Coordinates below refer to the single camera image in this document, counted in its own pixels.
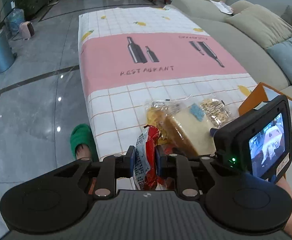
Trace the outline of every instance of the camera screen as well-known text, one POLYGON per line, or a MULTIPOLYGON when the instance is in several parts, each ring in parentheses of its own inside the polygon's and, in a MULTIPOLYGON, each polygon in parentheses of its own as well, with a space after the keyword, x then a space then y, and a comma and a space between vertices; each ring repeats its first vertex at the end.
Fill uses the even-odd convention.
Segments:
POLYGON ((284 123, 280 113, 249 140, 252 174, 261 177, 284 153, 284 123))

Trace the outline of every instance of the green slipper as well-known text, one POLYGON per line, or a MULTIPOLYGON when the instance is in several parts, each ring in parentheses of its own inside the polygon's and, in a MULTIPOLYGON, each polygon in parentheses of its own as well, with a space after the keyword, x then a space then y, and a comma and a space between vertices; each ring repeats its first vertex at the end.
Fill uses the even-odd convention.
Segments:
POLYGON ((70 148, 75 159, 75 150, 80 144, 86 144, 89 147, 94 162, 99 161, 92 130, 87 124, 84 123, 76 126, 70 135, 70 148))

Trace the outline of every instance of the metal trash can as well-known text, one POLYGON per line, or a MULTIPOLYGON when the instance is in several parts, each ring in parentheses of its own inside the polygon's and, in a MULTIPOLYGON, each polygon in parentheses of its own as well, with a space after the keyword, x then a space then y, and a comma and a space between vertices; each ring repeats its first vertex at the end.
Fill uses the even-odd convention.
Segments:
POLYGON ((14 63, 14 60, 5 32, 0 30, 0 73, 7 70, 14 63))

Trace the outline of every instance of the foot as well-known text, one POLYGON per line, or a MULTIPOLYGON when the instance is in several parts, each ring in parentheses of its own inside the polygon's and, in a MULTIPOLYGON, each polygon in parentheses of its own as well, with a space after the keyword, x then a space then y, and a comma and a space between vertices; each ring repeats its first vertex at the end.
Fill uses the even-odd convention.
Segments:
POLYGON ((90 149, 86 144, 80 144, 76 147, 76 159, 81 159, 81 158, 91 158, 92 155, 90 153, 90 149))

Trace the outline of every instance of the floor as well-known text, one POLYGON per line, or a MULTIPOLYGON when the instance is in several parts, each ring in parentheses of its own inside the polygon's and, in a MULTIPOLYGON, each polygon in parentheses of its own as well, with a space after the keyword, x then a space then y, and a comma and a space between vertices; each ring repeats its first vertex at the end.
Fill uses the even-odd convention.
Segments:
MULTIPOLYGON (((155 5, 59 0, 33 21, 32 39, 10 41, 18 57, 0 73, 0 199, 10 188, 74 161, 70 133, 89 123, 78 68, 78 16, 118 6, 155 5)), ((0 214, 0 238, 7 232, 0 214)))

